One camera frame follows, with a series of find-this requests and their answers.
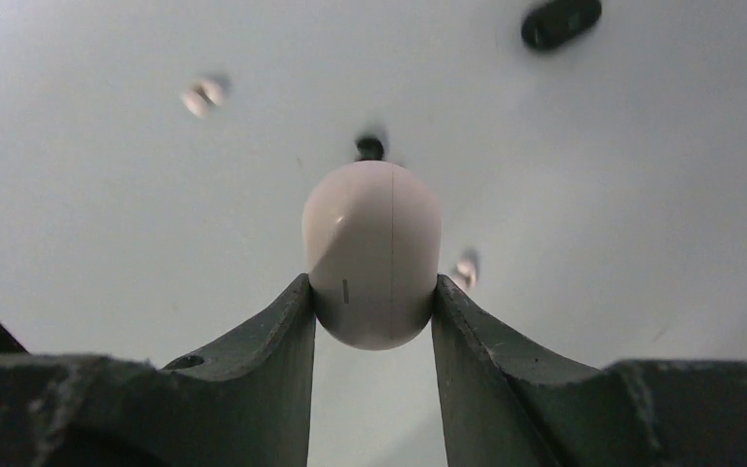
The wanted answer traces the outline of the black earbud pair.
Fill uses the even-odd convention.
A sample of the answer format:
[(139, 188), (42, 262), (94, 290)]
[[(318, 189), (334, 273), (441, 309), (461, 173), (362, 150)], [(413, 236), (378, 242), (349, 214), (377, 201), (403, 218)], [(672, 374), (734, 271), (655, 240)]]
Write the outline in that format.
[(385, 160), (385, 145), (376, 135), (363, 134), (355, 140), (355, 147), (357, 149), (356, 162), (381, 162)]

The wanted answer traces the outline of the black earbud charging case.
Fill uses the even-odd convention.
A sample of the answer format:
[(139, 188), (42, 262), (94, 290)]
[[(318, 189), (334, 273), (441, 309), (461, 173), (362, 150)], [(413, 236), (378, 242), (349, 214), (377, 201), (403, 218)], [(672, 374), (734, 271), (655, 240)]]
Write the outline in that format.
[(590, 32), (601, 16), (599, 0), (546, 1), (524, 16), (520, 37), (529, 50), (551, 53)]

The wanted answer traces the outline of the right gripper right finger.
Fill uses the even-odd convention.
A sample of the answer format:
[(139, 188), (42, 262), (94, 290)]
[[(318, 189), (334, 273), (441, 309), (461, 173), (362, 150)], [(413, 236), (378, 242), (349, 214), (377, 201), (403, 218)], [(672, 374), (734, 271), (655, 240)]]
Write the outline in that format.
[(747, 466), (747, 361), (595, 369), (506, 325), (446, 276), (432, 337), (451, 466)]

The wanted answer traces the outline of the white earbud charging case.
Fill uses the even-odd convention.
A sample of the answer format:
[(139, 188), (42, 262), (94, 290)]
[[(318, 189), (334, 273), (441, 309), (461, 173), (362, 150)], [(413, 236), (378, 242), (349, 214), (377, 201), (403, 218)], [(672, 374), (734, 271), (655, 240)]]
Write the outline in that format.
[(303, 207), (314, 312), (336, 340), (367, 351), (411, 341), (432, 314), (442, 211), (432, 190), (391, 162), (327, 174)]

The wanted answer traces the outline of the white earbud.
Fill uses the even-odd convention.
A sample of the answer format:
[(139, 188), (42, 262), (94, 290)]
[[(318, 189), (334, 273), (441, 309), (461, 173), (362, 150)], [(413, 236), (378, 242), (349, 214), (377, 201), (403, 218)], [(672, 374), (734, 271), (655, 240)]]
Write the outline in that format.
[(459, 255), (448, 277), (460, 290), (468, 293), (477, 285), (479, 274), (479, 252), (474, 249), (467, 249)]
[(219, 80), (199, 78), (182, 92), (180, 98), (192, 115), (204, 119), (212, 110), (222, 106), (226, 96), (226, 88)]

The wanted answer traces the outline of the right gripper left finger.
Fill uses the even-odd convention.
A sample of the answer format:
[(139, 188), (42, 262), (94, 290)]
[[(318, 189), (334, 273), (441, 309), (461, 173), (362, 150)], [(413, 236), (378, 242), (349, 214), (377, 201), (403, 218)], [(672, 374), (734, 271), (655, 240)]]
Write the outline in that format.
[(303, 466), (314, 341), (305, 275), (161, 369), (32, 354), (0, 323), (0, 466)]

